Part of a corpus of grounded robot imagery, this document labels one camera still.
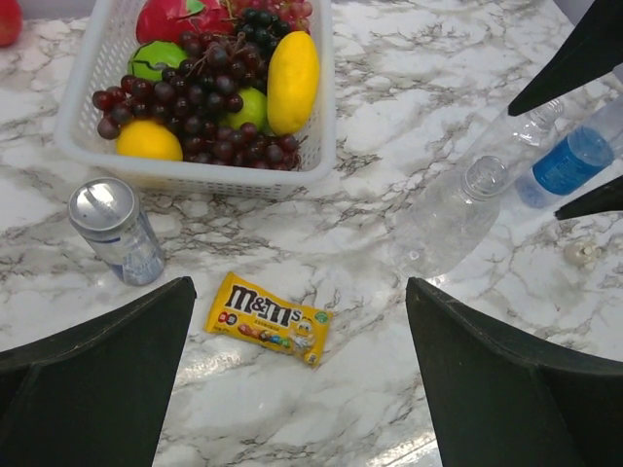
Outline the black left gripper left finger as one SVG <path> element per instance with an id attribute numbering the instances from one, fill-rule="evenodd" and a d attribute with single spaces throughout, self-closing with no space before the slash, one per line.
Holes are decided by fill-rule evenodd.
<path id="1" fill-rule="evenodd" d="M 151 465 L 196 296 L 179 277 L 2 352 L 2 465 Z"/>

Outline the clear transparent bottle cap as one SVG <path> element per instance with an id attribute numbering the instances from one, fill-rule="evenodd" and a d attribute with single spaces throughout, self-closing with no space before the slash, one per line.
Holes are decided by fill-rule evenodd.
<path id="1" fill-rule="evenodd" d="M 578 240 L 565 246 L 565 260 L 578 268 L 593 264 L 601 255 L 601 248 L 592 240 Z"/>

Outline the small clear plastic bottle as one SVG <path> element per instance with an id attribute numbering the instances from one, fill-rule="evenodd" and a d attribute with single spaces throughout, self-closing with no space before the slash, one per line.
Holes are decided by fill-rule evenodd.
<path id="1" fill-rule="evenodd" d="M 389 252 L 398 270 L 430 278 L 455 268 L 494 224 L 508 178 L 500 159 L 484 156 L 432 181 L 396 216 Z"/>

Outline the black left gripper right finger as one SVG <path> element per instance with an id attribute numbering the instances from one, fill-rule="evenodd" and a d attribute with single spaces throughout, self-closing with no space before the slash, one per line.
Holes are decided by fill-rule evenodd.
<path id="1" fill-rule="evenodd" d="M 534 337 L 421 278 L 406 308 L 443 465 L 621 465 L 621 362 Z"/>

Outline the tall clear plastic bottle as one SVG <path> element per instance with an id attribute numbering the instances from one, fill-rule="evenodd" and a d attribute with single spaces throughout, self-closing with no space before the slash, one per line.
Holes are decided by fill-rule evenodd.
<path id="1" fill-rule="evenodd" d="M 503 110 L 471 144 L 464 154 L 468 162 L 481 157 L 497 159 L 506 168 L 535 161 L 554 144 L 556 121 L 564 114 L 565 104 L 559 99 L 517 117 Z"/>

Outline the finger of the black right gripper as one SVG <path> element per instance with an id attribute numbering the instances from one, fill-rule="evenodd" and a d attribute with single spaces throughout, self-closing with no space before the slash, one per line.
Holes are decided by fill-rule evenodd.
<path id="1" fill-rule="evenodd" d="M 510 102 L 507 113 L 525 114 L 621 64 L 622 3 L 596 0 L 552 59 Z"/>
<path id="2" fill-rule="evenodd" d="M 623 176 L 601 185 L 560 207 L 555 212 L 558 220 L 621 211 L 623 209 Z"/>

